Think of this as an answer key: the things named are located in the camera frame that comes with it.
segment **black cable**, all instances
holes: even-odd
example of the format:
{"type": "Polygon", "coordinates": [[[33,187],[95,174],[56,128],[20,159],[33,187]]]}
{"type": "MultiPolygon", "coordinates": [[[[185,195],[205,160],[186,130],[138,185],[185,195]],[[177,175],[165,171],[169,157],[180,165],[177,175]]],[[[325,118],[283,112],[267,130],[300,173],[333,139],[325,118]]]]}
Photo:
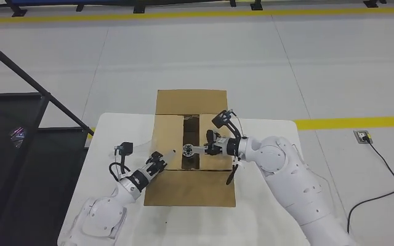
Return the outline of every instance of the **black cable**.
{"type": "MultiPolygon", "coordinates": [[[[369,145],[372,147],[372,149],[376,152],[376,154],[378,154],[378,155],[380,156],[380,158],[382,158],[382,160],[384,161],[384,164],[386,164],[386,167],[388,168],[388,170],[389,170],[389,171],[392,173],[392,175],[394,176],[393,170],[392,170],[392,169],[390,168],[390,166],[387,164],[387,162],[386,162],[386,160],[383,158],[383,156],[382,156],[382,155],[375,149],[375,147],[372,145],[372,143],[371,143],[369,137],[368,137],[368,136],[365,136],[365,137],[363,137],[363,140],[364,140],[364,141],[367,141],[367,142],[369,143],[369,145]]],[[[362,202],[356,204],[354,207],[352,207],[352,209],[350,209],[349,216],[348,216],[348,218],[347,218],[347,233],[349,233],[349,228],[350,228],[350,217],[351,217],[351,215],[352,215],[352,213],[353,213],[353,210],[354,210],[355,208],[357,208],[358,206],[360,206],[361,204],[364,204],[364,203],[366,203],[366,202],[370,202],[370,201],[372,201],[372,200],[377,200],[377,199],[380,199],[380,198],[383,198],[383,197],[387,197],[387,196],[392,195],[392,194],[394,194],[394,191],[392,191],[392,192],[390,192],[390,193],[388,193],[388,194],[386,194],[386,195],[383,195],[383,196],[379,196],[379,197],[375,197],[375,198],[372,198],[372,199],[364,200],[364,201],[362,201],[362,202]]]]}
{"type": "MultiPolygon", "coordinates": [[[[108,166],[108,169],[110,170],[110,173],[111,173],[111,175],[113,176],[113,178],[116,180],[116,182],[119,182],[119,180],[118,180],[118,177],[115,175],[115,173],[112,171],[112,166],[114,166],[114,165],[118,165],[118,166],[120,166],[120,167],[122,167],[122,165],[119,163],[119,162],[112,162],[109,166],[108,166]]],[[[124,168],[128,171],[128,172],[130,172],[130,169],[128,168],[128,167],[126,167],[125,165],[124,165],[124,168]]]]}
{"type": "Polygon", "coordinates": [[[390,171],[390,173],[392,173],[392,175],[394,176],[393,170],[388,166],[386,160],[383,158],[383,156],[381,156],[379,154],[379,152],[377,152],[377,150],[375,149],[375,147],[372,145],[371,141],[369,141],[369,138],[367,140],[367,142],[369,143],[369,145],[371,145],[372,149],[374,149],[374,151],[376,152],[376,154],[378,154],[380,156],[380,158],[382,158],[382,160],[384,161],[384,164],[386,164],[386,167],[388,168],[388,170],[390,171]]]}
{"type": "Polygon", "coordinates": [[[126,173],[126,171],[124,171],[124,169],[127,168],[127,167],[124,165],[125,160],[126,160],[126,157],[125,157],[125,155],[122,154],[122,155],[121,155],[121,173],[122,173],[122,174],[125,174],[125,173],[126,173]]]}

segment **white table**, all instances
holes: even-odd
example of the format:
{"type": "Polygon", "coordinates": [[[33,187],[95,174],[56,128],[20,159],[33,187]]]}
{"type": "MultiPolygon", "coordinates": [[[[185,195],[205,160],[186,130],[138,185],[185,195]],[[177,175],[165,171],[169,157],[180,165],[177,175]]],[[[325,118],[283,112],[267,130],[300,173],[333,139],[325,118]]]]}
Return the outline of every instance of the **white table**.
{"type": "MultiPolygon", "coordinates": [[[[101,115],[59,242],[88,197],[109,196],[115,188],[108,172],[113,147],[124,141],[133,142],[134,146],[150,141],[154,121],[155,116],[147,114],[101,115]]],[[[241,119],[241,123],[245,135],[257,139],[271,135],[286,137],[301,151],[297,127],[292,121],[241,119]]],[[[132,154],[126,157],[126,165],[133,171],[143,165],[147,155],[147,152],[132,154]]],[[[255,164],[238,169],[235,193],[235,208],[144,207],[143,193],[137,203],[127,206],[127,218],[116,246],[309,245],[297,222],[277,203],[255,164]]]]}

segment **metal bracket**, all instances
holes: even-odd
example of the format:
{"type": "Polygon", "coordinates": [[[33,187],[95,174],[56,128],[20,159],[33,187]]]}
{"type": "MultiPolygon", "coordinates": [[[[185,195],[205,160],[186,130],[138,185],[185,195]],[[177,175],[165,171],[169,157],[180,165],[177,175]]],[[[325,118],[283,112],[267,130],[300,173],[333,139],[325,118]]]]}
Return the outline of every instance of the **metal bracket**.
{"type": "Polygon", "coordinates": [[[20,9],[19,6],[16,6],[11,0],[6,0],[6,4],[14,11],[12,17],[23,17],[25,16],[27,9],[20,9]]]}
{"type": "Polygon", "coordinates": [[[84,9],[84,7],[85,7],[84,4],[78,4],[78,5],[76,6],[76,10],[75,10],[75,11],[81,12],[81,11],[84,9]]]}
{"type": "Polygon", "coordinates": [[[367,6],[367,8],[379,7],[376,3],[377,3],[377,0],[364,1],[364,4],[365,4],[365,6],[367,6]]]}
{"type": "MultiPolygon", "coordinates": [[[[369,1],[364,1],[365,6],[367,6],[367,8],[375,8],[375,7],[379,7],[377,5],[378,0],[369,0],[369,1]]],[[[379,0],[379,2],[381,4],[387,4],[387,0],[379,0]]]]}
{"type": "Polygon", "coordinates": [[[134,6],[133,10],[134,14],[144,14],[145,13],[145,5],[138,3],[134,6]]]}
{"type": "Polygon", "coordinates": [[[261,6],[261,0],[255,0],[254,3],[251,4],[252,10],[263,10],[263,6],[261,6]]]}

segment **black metal pole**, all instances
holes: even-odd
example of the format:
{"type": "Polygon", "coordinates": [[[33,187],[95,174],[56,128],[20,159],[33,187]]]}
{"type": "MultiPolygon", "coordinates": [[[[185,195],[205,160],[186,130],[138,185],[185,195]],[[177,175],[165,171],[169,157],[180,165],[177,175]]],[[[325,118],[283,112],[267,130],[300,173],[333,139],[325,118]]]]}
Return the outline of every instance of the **black metal pole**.
{"type": "Polygon", "coordinates": [[[75,123],[80,125],[84,130],[86,130],[90,135],[93,136],[94,132],[85,123],[83,123],[78,117],[75,116],[68,108],[66,108],[62,103],[60,103],[54,96],[52,96],[44,87],[37,83],[32,77],[29,76],[24,70],[22,70],[18,65],[16,65],[10,58],[7,57],[3,52],[0,51],[0,61],[2,61],[6,66],[8,66],[12,71],[14,71],[19,77],[36,89],[39,93],[43,94],[45,97],[49,98],[58,109],[62,110],[68,117],[70,117],[75,123]]]}
{"type": "Polygon", "coordinates": [[[22,17],[25,16],[27,9],[20,9],[19,6],[16,6],[12,0],[6,0],[6,4],[14,11],[12,17],[22,17]]]}

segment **yellow floor line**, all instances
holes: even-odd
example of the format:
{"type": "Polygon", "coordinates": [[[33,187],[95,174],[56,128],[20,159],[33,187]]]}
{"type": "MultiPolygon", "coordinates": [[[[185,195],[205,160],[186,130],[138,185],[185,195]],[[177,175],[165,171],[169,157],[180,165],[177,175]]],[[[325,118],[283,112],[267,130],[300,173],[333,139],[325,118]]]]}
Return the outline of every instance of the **yellow floor line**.
{"type": "Polygon", "coordinates": [[[290,9],[263,11],[208,11],[208,12],[168,12],[147,14],[111,14],[111,15],[58,15],[42,17],[0,17],[0,23],[30,22],[95,22],[103,20],[142,20],[159,18],[203,18],[203,17],[252,17],[264,15],[354,15],[354,14],[394,14],[394,8],[356,8],[356,9],[290,9]]]}
{"type": "Polygon", "coordinates": [[[394,117],[364,117],[337,119],[297,119],[294,120],[298,130],[332,130],[332,129],[360,129],[394,127],[394,117]]]}

